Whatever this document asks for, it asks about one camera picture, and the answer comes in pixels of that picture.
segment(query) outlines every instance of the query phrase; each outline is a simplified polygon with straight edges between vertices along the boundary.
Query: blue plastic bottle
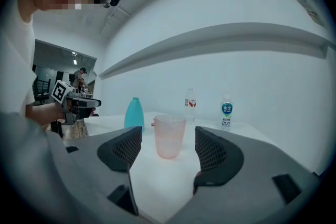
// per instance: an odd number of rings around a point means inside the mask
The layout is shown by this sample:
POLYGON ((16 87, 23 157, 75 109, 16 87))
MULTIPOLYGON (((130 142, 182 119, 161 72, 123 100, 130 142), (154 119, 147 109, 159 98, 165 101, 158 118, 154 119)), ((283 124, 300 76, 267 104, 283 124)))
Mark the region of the blue plastic bottle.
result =
POLYGON ((124 128, 135 126, 141 126, 142 131, 145 130, 143 111, 138 97, 133 97, 133 100, 127 108, 124 121, 124 128))

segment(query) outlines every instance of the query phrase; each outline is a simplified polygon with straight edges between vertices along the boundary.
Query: bottle label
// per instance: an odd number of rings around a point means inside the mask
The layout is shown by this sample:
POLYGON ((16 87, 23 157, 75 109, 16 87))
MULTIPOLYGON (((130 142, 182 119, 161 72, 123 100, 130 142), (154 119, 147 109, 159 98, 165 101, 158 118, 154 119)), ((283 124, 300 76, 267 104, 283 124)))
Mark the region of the bottle label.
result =
POLYGON ((184 106, 196 106, 196 100, 195 99, 184 99, 184 106))
POLYGON ((222 112, 228 118, 232 113, 232 104, 225 103, 222 105, 222 112))
POLYGON ((230 103, 225 103, 222 105, 222 112, 223 112, 222 126, 230 127, 232 108, 233 108, 232 104, 230 103))

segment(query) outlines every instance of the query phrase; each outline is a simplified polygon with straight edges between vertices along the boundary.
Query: white wall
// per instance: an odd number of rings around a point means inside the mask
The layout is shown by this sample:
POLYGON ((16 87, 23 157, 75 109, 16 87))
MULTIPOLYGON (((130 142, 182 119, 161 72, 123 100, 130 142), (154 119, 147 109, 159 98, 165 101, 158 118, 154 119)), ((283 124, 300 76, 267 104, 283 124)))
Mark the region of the white wall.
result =
MULTIPOLYGON (((316 9, 333 29, 323 8, 316 9)), ((101 70, 188 31, 246 22, 286 25, 334 41, 334 33, 314 23, 296 0, 153 0, 110 40, 101 70)), ((181 114, 193 86, 198 116, 208 119, 217 119, 219 103, 229 93, 235 121, 251 124, 319 174, 335 144, 335 59, 331 48, 326 54, 321 47, 285 44, 276 37, 209 44, 149 56, 137 69, 99 79, 95 91, 101 94, 100 115, 124 114, 134 96, 145 112, 181 114)))
POLYGON ((57 71, 37 66, 35 70, 35 74, 39 80, 49 81, 50 79, 49 93, 51 93, 55 86, 57 71))
MULTIPOLYGON (((104 38, 88 38, 73 30, 55 27, 50 22, 43 22, 43 19, 33 20, 35 39, 75 51, 83 56, 102 59, 106 40, 104 38)), ((94 70, 100 73, 100 66, 95 65, 94 70)))
POLYGON ((91 81, 95 80, 96 76, 93 73, 93 67, 90 69, 90 71, 88 72, 88 81, 87 83, 90 83, 91 81))
MULTIPOLYGON (((40 50, 35 49, 34 54, 34 61, 33 63, 39 67, 44 67, 60 72, 64 72, 63 74, 63 80, 65 82, 69 81, 69 74, 73 74, 77 70, 79 70, 82 66, 74 65, 72 61, 69 61, 69 59, 64 59, 63 57, 60 57, 59 55, 53 53, 53 50, 40 50)), ((93 67, 87 67, 87 74, 83 74, 83 78, 85 81, 89 81, 89 73, 92 72, 93 67)))
POLYGON ((101 70, 176 35, 233 23, 286 25, 336 40, 334 34, 316 24, 296 0, 153 0, 110 40, 101 70))
POLYGON ((336 132, 335 78, 323 52, 293 50, 292 44, 221 45, 227 51, 169 60, 103 80, 100 115, 124 114, 132 97, 140 98, 145 112, 182 114, 187 89, 194 87, 198 117, 215 120, 228 93, 234 121, 251 124, 305 167, 322 172, 330 156, 323 149, 335 143, 336 132), (244 50, 251 46, 259 49, 244 50))

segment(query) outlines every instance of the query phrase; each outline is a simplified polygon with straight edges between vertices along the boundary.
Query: pink plastic cup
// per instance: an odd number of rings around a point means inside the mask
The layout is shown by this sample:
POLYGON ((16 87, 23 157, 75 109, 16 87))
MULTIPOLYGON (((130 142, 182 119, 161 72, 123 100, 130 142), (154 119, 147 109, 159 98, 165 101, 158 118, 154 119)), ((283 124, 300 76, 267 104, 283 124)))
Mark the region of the pink plastic cup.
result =
POLYGON ((167 159, 176 157, 181 150, 185 131, 185 118, 158 115, 154 118, 154 131, 157 154, 167 159))

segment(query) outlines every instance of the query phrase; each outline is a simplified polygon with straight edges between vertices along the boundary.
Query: black mesh gripper pad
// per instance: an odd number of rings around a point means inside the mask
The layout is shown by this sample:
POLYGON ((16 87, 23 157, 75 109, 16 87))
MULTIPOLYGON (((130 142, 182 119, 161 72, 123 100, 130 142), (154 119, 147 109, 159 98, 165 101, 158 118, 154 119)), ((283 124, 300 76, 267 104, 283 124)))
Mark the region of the black mesh gripper pad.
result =
POLYGON ((195 189, 198 186, 221 186, 239 172, 244 155, 238 146, 199 126, 195 135, 195 151, 202 172, 195 177, 195 189))
POLYGON ((141 135, 141 127, 135 127, 103 143, 97 150, 99 159, 113 171, 128 173, 140 152, 141 135))

